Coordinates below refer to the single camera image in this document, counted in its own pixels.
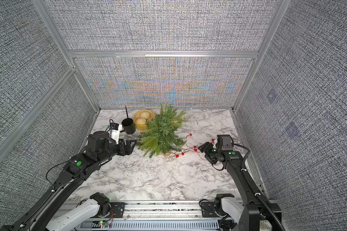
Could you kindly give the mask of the red string lights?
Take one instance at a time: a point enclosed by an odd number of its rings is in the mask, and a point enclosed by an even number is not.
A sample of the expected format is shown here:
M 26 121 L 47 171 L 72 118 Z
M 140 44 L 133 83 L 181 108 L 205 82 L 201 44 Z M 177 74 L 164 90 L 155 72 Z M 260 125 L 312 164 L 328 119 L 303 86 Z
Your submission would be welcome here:
M 195 139 L 193 138 L 193 134 L 189 133 L 185 137 L 185 144 L 179 151 L 171 151 L 169 152 L 169 156 L 173 156 L 175 158 L 186 157 L 191 154 L 195 154 L 199 157 L 200 160 L 206 161 L 204 155 L 200 154 L 199 144 L 195 144 Z

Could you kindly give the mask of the small green christmas tree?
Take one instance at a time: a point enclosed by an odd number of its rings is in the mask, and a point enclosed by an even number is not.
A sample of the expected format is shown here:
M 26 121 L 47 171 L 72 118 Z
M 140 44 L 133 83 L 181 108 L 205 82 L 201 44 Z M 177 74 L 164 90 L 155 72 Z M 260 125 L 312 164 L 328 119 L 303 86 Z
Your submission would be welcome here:
M 144 152 L 145 157 L 153 158 L 181 150 L 186 142 L 176 132 L 186 122 L 186 113 L 169 103 L 160 104 L 160 112 L 147 123 L 147 129 L 139 135 L 137 146 Z

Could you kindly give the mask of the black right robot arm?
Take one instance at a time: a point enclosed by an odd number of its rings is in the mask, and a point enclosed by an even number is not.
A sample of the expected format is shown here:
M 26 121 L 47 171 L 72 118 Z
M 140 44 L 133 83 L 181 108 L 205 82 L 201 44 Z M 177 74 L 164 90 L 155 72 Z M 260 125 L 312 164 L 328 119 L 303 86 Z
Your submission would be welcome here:
M 259 231 L 262 221 L 267 221 L 273 231 L 285 230 L 280 207 L 261 192 L 246 167 L 249 148 L 235 143 L 230 135 L 218 135 L 217 142 L 206 142 L 197 149 L 211 165 L 223 165 L 221 169 L 229 173 L 241 195 L 241 202 L 231 193 L 216 195 L 213 205 L 221 217 L 219 230 Z

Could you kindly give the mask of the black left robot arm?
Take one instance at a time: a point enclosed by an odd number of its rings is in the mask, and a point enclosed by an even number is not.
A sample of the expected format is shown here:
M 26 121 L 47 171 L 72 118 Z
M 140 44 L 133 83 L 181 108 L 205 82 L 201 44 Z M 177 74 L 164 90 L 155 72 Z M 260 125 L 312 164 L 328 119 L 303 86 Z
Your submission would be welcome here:
M 97 131 L 87 138 L 81 152 L 63 163 L 63 169 L 49 190 L 18 221 L 1 227 L 2 231 L 71 231 L 89 218 L 110 216 L 110 201 L 102 193 L 95 193 L 84 203 L 65 215 L 53 218 L 68 197 L 100 170 L 114 156 L 130 155 L 136 140 L 111 138 L 106 131 Z

